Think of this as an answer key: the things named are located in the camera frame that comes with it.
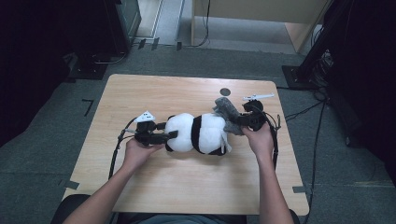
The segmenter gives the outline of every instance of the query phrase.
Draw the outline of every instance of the wooden table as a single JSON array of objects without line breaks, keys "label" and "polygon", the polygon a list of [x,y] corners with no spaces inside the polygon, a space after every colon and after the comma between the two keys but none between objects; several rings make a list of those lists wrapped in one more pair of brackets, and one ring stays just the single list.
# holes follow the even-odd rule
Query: wooden table
[{"label": "wooden table", "polygon": [[[195,16],[206,17],[208,1],[192,1],[192,45],[194,45]],[[331,2],[331,0],[212,0],[209,17],[285,22],[291,43],[294,49],[300,52],[316,25],[321,22]]]},{"label": "wooden table", "polygon": [[[262,103],[267,113],[281,117],[276,173],[289,207],[297,215],[306,215],[305,193],[294,193],[292,189],[303,184],[276,85],[270,81],[111,76],[71,176],[79,187],[67,189],[64,197],[93,194],[106,183],[117,136],[129,120],[146,110],[156,117],[156,123],[183,112],[195,117],[211,113],[222,88],[231,91],[229,99],[240,112],[242,97],[275,94]],[[259,170],[255,156],[245,136],[229,134],[229,142],[233,150],[222,157],[202,155],[195,150],[156,152],[129,181],[114,211],[258,215]],[[122,163],[124,147],[125,142],[121,144],[115,170]]]}]

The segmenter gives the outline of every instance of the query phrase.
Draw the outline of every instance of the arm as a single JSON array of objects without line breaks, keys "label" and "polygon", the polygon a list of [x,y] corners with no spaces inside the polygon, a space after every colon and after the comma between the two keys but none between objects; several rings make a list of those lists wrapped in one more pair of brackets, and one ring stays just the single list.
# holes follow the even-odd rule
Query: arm
[{"label": "arm", "polygon": [[135,139],[128,141],[121,168],[64,223],[105,223],[128,180],[149,155],[162,147],[143,147]]},{"label": "arm", "polygon": [[291,214],[277,181],[272,154],[274,142],[268,123],[257,132],[242,128],[256,155],[260,173],[260,223],[293,223]]}]

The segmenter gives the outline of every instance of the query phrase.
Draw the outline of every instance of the panda plush toy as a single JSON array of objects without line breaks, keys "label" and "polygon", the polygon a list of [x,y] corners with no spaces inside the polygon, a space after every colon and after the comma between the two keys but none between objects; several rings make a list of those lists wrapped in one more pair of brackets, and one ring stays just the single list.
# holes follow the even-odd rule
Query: panda plush toy
[{"label": "panda plush toy", "polygon": [[164,132],[178,131],[178,135],[167,141],[166,150],[186,152],[195,148],[202,154],[222,156],[232,149],[224,132],[225,125],[225,119],[213,113],[196,118],[187,113],[172,116]]}]

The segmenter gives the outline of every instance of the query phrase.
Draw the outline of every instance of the person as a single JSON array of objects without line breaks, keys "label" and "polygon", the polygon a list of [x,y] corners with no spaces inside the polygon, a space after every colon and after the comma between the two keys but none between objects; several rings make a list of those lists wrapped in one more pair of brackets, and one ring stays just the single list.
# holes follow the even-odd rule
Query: person
[{"label": "person", "polygon": [[[248,127],[242,127],[249,145],[256,155],[260,174],[260,223],[294,223],[293,217],[286,204],[272,160],[274,143],[270,127],[265,123],[257,132]],[[126,143],[124,161],[121,168],[92,196],[89,196],[64,223],[105,223],[112,212],[117,199],[128,180],[142,166],[152,153],[163,148],[163,145],[143,147],[135,139]],[[175,222],[166,217],[149,217],[141,223],[231,223],[221,220],[211,222],[210,217],[199,215],[180,216],[185,222]]]}]

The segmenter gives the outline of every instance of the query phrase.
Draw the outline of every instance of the hand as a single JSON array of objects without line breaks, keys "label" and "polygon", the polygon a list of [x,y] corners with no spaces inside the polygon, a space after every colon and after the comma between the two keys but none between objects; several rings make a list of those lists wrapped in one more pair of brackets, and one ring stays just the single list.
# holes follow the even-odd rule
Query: hand
[{"label": "hand", "polygon": [[251,150],[256,154],[257,159],[272,160],[274,150],[274,140],[271,135],[270,126],[265,122],[262,127],[253,132],[248,127],[241,127],[244,135],[247,136]]},{"label": "hand", "polygon": [[133,138],[126,143],[125,157],[121,168],[133,173],[146,162],[152,153],[163,147],[164,145],[145,147]]}]

